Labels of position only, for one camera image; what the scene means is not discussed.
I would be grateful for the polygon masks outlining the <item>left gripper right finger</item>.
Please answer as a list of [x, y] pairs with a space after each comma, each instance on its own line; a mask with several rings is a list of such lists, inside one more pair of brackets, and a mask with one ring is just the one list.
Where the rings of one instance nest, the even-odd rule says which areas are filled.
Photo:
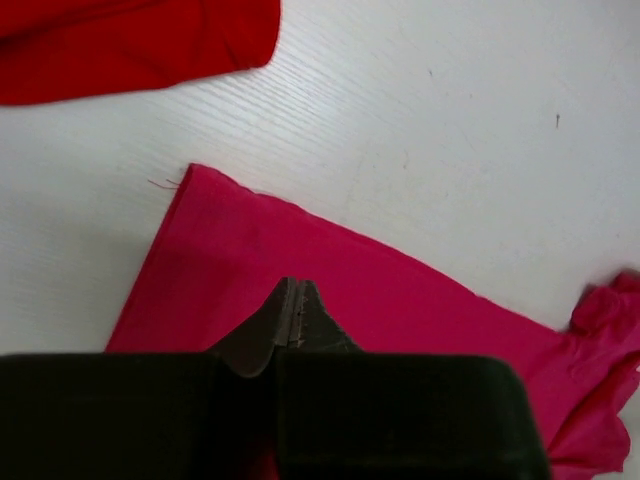
[[282, 479], [547, 479], [523, 383], [501, 360], [363, 351], [316, 285], [274, 356]]

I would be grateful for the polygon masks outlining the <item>red t shirt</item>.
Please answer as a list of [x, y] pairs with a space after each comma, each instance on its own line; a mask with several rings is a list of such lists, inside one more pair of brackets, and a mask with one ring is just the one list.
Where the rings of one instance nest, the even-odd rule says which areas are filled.
[[280, 20], [275, 0], [4, 1], [1, 103], [162, 89], [260, 68]]

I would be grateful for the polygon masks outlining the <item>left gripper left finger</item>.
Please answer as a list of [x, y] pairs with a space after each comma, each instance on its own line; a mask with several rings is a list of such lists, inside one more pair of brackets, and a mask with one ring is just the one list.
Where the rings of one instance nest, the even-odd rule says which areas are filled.
[[3, 356], [2, 477], [270, 478], [267, 367], [295, 288], [199, 353]]

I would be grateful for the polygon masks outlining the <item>magenta t shirt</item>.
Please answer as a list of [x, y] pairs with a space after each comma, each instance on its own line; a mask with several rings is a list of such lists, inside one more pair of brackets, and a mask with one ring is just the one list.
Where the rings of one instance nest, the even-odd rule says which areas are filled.
[[199, 164], [186, 170], [107, 343], [201, 351], [284, 277], [313, 281], [329, 314], [374, 352], [494, 356], [523, 379], [557, 479], [619, 472], [619, 412], [639, 385], [639, 276], [587, 290], [564, 332], [446, 275]]

